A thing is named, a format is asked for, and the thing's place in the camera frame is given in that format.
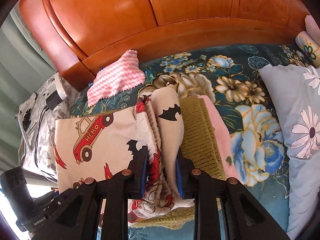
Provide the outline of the pink white zigzag cloth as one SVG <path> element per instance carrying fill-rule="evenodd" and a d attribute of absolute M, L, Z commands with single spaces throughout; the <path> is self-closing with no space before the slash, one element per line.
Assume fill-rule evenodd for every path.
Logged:
<path fill-rule="evenodd" d="M 138 51 L 127 50 L 116 62 L 100 70 L 93 85 L 87 91 L 87 105 L 110 98 L 145 82 L 145 74 L 139 68 Z"/>

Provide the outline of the cream car print pants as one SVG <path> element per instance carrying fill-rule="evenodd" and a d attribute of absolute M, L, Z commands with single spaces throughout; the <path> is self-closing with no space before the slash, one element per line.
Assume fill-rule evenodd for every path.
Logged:
<path fill-rule="evenodd" d="M 189 208 L 176 182 L 176 157 L 184 124 L 177 92 L 170 87 L 141 95 L 121 111 L 55 123 L 55 162 L 60 192 L 76 189 L 86 178 L 111 179 L 139 155 L 146 155 L 142 197 L 130 200 L 128 220 L 166 215 Z"/>

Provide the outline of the black power adapter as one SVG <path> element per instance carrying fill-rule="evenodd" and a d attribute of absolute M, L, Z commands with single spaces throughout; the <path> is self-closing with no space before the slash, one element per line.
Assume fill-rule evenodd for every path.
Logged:
<path fill-rule="evenodd" d="M 50 94 L 48 98 L 46 98 L 46 106 L 53 110 L 57 105 L 59 105 L 63 100 L 60 98 L 57 90 Z"/>

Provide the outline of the patterned bedside cloth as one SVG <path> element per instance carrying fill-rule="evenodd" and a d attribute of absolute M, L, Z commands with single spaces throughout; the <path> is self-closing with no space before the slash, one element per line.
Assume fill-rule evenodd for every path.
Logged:
<path fill-rule="evenodd" d="M 63 101 L 50 110 L 46 106 L 46 98 L 56 90 Z M 23 169 L 57 183 L 55 122 L 71 116 L 71 109 L 78 95 L 76 89 L 59 73 L 55 73 L 19 106 L 16 119 L 22 138 L 18 152 Z"/>

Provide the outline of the pink floral pillow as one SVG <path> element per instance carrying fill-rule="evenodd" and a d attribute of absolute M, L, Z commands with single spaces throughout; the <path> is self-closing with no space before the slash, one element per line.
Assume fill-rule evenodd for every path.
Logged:
<path fill-rule="evenodd" d="M 306 15 L 305 17 L 305 27 L 309 36 L 320 45 L 320 29 L 316 21 L 311 15 Z"/>

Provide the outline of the folded pink garment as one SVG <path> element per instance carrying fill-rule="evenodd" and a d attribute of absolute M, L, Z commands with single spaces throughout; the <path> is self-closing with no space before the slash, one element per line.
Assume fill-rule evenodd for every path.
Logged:
<path fill-rule="evenodd" d="M 197 97 L 204 101 L 206 110 L 208 112 L 210 123 L 214 129 L 214 135 L 217 142 L 217 147 L 219 149 L 225 176 L 226 178 L 234 177 L 238 179 L 231 153 L 231 138 L 228 128 L 226 127 L 210 98 L 206 95 L 198 95 Z"/>

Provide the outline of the teal floral bed blanket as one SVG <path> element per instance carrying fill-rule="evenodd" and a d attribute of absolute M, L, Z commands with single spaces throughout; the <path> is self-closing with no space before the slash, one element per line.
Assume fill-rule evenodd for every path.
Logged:
<path fill-rule="evenodd" d="M 100 100 L 90 107 L 82 91 L 74 117 L 121 109 L 140 94 L 170 86 L 180 97 L 211 98 L 231 135 L 228 164 L 241 181 L 286 229 L 289 218 L 289 158 L 283 136 L 259 70 L 265 65 L 309 66 L 311 61 L 295 45 L 229 45 L 169 55 L 140 64 L 146 81 L 133 89 Z"/>

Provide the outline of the light blue daisy quilt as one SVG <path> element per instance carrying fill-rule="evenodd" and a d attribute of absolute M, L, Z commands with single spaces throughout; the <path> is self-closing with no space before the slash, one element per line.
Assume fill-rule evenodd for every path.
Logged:
<path fill-rule="evenodd" d="M 289 157 L 289 223 L 296 239 L 311 219 L 319 193 L 319 69 L 272 66 L 259 70 L 276 109 Z"/>

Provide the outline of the folded olive green sweater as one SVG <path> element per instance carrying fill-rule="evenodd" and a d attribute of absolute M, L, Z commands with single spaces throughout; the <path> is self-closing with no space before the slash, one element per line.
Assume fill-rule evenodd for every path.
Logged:
<path fill-rule="evenodd" d="M 209 117 L 206 103 L 199 95 L 180 99 L 184 122 L 182 155 L 193 161 L 196 168 L 207 172 L 213 178 L 225 180 L 226 175 L 220 157 L 215 129 Z M 179 207 L 169 213 L 131 224 L 132 228 L 162 226 L 180 229 L 194 219 L 195 207 Z"/>

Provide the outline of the orange wooden headboard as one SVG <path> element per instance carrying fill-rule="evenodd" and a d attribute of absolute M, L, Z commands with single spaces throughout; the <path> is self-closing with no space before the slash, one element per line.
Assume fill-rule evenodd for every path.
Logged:
<path fill-rule="evenodd" d="M 304 30 L 301 0 L 20 0 L 27 27 L 82 90 L 129 50 L 140 61 L 228 44 L 288 44 Z"/>

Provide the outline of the pale floral pillow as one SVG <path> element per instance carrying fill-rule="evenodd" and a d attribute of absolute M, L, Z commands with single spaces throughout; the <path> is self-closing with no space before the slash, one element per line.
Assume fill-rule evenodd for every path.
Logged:
<path fill-rule="evenodd" d="M 314 67 L 319 67 L 319 45 L 306 31 L 301 31 L 295 38 L 297 46 L 312 61 Z"/>

